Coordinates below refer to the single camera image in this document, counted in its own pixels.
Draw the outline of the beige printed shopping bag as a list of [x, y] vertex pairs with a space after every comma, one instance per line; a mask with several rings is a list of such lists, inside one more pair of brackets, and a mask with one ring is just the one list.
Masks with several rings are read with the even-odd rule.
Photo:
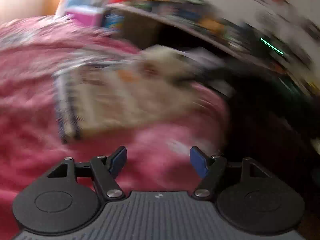
[[60, 138], [67, 143], [200, 114], [225, 129], [227, 106], [200, 79], [221, 66], [215, 56], [165, 46], [136, 55], [83, 51], [54, 74]]

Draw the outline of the magenta glass cabinet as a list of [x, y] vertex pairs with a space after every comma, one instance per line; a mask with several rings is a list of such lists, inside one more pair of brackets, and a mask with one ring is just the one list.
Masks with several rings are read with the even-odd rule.
[[60, 0], [54, 17], [66, 16], [89, 27], [100, 27], [103, 22], [105, 0]]

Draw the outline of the red floral blanket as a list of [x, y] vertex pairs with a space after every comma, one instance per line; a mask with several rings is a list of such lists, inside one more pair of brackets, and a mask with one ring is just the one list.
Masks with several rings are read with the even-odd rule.
[[214, 92], [174, 78], [190, 66], [139, 51], [101, 28], [35, 17], [1, 25], [1, 239], [18, 233], [15, 197], [64, 157], [127, 149], [125, 192], [192, 191], [193, 146], [214, 153], [228, 123]]

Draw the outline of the blue cartoon package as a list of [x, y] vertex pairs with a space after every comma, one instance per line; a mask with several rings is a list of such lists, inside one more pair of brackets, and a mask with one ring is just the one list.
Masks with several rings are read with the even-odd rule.
[[124, 22], [124, 16], [120, 13], [110, 11], [104, 17], [103, 27], [108, 31], [114, 31], [116, 33], [121, 31]]

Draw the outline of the long wall shelf desk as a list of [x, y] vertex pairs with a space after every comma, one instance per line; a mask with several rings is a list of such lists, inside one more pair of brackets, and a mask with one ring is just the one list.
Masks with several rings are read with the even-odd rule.
[[319, 81], [302, 59], [302, 52], [274, 36], [268, 37], [248, 24], [239, 27], [213, 21], [213, 31], [176, 16], [160, 16], [124, 4], [106, 7], [122, 16], [119, 35], [140, 49], [163, 45], [177, 50], [202, 47], [218, 57], [234, 57], [259, 67], [287, 73], [307, 95], [319, 98]]

